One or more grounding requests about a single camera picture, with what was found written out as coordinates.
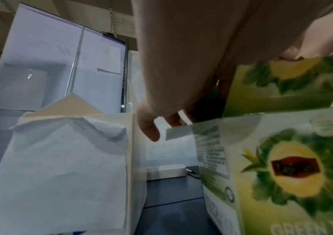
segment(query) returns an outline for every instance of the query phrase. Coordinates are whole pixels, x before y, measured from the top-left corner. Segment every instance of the skin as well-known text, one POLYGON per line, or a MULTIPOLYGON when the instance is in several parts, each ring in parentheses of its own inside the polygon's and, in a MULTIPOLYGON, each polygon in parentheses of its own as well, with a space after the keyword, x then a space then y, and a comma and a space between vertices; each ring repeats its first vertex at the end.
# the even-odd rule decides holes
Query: skin
POLYGON ((194 104, 212 91, 226 99, 235 68, 277 58, 328 0, 132 0, 146 99, 138 124, 152 141, 154 119, 193 122, 194 104))

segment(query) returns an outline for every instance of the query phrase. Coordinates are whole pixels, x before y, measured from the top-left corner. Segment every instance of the open box lid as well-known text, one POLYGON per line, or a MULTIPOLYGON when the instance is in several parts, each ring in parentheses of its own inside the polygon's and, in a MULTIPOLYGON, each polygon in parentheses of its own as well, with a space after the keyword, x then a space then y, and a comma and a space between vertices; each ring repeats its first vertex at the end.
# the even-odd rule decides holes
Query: open box lid
POLYGON ((333 56, 237 68, 223 117, 333 107, 333 56))

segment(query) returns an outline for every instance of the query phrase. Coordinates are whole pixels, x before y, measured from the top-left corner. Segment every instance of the cubicle partition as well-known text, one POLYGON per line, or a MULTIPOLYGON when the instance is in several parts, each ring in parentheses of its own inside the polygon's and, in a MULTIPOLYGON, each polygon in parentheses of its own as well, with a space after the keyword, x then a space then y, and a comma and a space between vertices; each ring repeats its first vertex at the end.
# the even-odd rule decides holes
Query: cubicle partition
POLYGON ((125 112, 127 52, 123 41, 20 4, 0 59, 0 160, 19 117, 72 92, 104 114, 125 112))

